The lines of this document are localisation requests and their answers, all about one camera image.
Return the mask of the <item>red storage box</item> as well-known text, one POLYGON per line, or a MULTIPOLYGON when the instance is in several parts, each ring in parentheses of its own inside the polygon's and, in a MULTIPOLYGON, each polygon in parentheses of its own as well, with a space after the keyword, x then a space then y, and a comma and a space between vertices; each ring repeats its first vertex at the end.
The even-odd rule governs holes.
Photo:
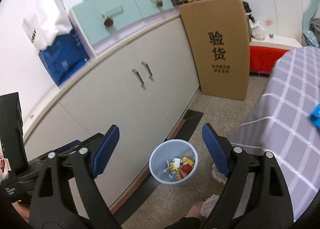
POLYGON ((275 62, 288 52, 288 50, 251 46, 249 52, 249 71, 257 74, 270 74, 275 62))

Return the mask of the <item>translucent blue trash bin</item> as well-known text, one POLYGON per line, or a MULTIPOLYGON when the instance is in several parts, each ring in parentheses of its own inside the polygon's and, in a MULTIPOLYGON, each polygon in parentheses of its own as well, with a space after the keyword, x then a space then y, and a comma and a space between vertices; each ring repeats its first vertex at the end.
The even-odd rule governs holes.
POLYGON ((160 183, 185 185, 195 178, 198 164, 199 157, 193 145, 184 140, 172 139, 155 148, 149 160, 149 169, 152 176, 160 183), (180 174, 183 157, 187 157, 195 163, 191 173, 185 178, 180 174))

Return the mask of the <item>red snack bag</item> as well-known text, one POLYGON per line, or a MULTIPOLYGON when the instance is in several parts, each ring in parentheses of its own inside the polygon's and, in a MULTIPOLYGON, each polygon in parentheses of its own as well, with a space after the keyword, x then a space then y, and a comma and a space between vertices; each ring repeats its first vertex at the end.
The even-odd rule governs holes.
POLYGON ((192 169, 193 169, 193 167, 189 164, 181 165, 180 166, 181 176, 185 178, 186 176, 188 176, 191 173, 192 169))

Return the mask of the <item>blue cookie wrapper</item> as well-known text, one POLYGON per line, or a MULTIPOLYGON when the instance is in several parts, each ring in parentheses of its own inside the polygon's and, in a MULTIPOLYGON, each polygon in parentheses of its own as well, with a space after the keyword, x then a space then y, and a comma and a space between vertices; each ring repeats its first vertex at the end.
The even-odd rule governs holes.
POLYGON ((320 130, 320 104, 311 112, 309 120, 317 130, 320 130))

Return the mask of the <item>grey checked bed sheet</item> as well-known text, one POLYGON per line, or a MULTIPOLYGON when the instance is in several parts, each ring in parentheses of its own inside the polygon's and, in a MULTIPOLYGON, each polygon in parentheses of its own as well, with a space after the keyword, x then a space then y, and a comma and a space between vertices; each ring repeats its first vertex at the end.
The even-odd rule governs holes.
POLYGON ((296 48, 276 61, 262 95, 228 138, 248 153, 274 154, 289 189, 294 219, 319 190, 319 130, 310 122, 318 104, 319 48, 296 48))

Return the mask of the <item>pine cone drawer knob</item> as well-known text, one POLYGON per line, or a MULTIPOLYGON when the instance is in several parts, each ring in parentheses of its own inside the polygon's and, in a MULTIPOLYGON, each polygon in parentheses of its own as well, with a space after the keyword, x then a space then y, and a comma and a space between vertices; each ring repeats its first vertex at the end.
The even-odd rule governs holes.
POLYGON ((162 0, 157 0, 156 1, 156 6, 159 7, 159 8, 163 7, 163 1, 162 0))

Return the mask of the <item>blue white plastic bag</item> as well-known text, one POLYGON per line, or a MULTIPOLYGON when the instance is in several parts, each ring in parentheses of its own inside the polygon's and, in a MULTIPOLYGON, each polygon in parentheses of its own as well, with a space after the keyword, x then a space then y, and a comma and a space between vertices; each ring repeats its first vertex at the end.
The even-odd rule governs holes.
POLYGON ((89 60, 63 0, 40 0, 22 27, 53 82, 60 86, 89 60))

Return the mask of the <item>white low cabinet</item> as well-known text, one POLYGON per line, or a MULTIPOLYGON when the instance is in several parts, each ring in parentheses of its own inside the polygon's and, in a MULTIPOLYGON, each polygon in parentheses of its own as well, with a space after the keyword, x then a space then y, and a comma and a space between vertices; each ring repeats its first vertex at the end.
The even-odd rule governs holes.
POLYGON ((119 142, 95 181, 115 211, 141 182, 152 151, 172 134, 198 88, 192 52, 178 16, 84 67, 27 131, 27 157, 31 160, 118 126, 119 142), (141 61, 149 64, 154 81, 141 61), (133 68, 142 76, 145 89, 133 68))

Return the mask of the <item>teal drawer unit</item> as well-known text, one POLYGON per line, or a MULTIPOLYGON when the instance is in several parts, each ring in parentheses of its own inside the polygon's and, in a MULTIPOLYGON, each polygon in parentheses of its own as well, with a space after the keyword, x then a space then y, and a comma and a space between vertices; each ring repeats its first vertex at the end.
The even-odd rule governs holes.
POLYGON ((87 0, 69 10, 69 19, 86 53, 95 58, 103 51, 179 16, 171 0, 87 0), (104 26, 111 17, 114 25, 104 26))

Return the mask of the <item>pink slipper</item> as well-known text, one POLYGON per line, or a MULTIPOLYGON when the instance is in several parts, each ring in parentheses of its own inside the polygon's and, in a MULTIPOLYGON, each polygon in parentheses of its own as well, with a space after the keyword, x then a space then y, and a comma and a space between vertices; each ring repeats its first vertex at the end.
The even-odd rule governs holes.
POLYGON ((198 218, 202 219, 203 216, 201 215, 201 209, 204 204, 204 201, 199 201, 196 204, 192 206, 192 208, 189 210, 189 212, 186 214, 187 218, 198 218))

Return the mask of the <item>brown cardboard box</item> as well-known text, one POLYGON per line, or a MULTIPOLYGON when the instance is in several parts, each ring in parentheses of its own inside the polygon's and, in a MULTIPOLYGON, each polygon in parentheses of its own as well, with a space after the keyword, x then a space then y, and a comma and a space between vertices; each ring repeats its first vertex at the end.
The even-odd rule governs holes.
POLYGON ((242 0, 200 0, 179 7, 201 92, 244 101, 249 33, 242 0))

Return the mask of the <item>yellow wrapper trash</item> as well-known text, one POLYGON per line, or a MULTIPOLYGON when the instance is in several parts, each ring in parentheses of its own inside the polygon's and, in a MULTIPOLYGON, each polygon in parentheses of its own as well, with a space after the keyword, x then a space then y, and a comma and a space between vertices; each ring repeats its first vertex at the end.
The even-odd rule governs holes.
POLYGON ((181 159, 181 165, 189 165, 190 167, 193 168, 195 163, 192 160, 188 159, 187 157, 183 157, 181 159))

